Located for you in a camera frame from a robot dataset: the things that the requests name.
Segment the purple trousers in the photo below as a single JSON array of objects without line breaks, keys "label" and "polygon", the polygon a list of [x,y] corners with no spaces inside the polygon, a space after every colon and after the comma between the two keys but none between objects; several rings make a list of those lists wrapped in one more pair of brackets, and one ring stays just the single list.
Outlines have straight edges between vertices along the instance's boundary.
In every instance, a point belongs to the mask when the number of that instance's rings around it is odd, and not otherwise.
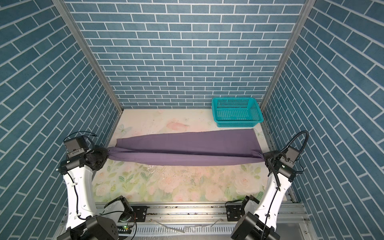
[{"label": "purple trousers", "polygon": [[264,162],[252,129],[156,134],[118,139],[109,159],[152,166],[233,166]]}]

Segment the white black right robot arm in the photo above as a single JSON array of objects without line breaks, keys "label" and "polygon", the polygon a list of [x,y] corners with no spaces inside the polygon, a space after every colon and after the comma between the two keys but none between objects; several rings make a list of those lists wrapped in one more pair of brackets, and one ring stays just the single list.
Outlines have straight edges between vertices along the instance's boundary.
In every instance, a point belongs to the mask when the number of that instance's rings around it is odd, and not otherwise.
[{"label": "white black right robot arm", "polygon": [[274,151],[266,159],[269,170],[267,188],[257,203],[247,198],[244,213],[231,233],[233,240],[279,240],[277,218],[286,191],[296,178],[294,165],[299,154],[293,150]]}]

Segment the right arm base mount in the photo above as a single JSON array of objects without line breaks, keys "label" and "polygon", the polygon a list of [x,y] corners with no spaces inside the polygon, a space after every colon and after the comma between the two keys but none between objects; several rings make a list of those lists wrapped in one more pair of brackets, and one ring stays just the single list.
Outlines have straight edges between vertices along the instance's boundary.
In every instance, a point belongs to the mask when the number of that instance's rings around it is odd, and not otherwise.
[{"label": "right arm base mount", "polygon": [[229,204],[225,208],[228,222],[237,222],[245,214],[240,204]]}]

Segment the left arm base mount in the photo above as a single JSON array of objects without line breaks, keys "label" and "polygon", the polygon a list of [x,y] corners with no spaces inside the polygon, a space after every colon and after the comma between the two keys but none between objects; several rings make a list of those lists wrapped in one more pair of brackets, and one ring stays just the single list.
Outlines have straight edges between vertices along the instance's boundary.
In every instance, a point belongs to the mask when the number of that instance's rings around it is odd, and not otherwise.
[{"label": "left arm base mount", "polygon": [[147,217],[148,206],[131,206],[133,209],[129,223],[144,223]]}]

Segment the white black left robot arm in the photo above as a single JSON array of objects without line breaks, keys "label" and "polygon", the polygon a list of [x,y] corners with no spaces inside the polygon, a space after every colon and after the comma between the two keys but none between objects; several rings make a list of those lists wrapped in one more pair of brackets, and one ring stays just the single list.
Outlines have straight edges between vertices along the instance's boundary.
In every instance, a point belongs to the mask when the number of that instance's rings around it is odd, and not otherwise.
[{"label": "white black left robot arm", "polygon": [[131,220],[133,208],[128,200],[119,196],[97,213],[92,178],[108,158],[108,150],[95,146],[81,148],[67,154],[58,171],[63,176],[68,194],[68,220],[66,231],[59,240],[117,240],[119,221]]}]

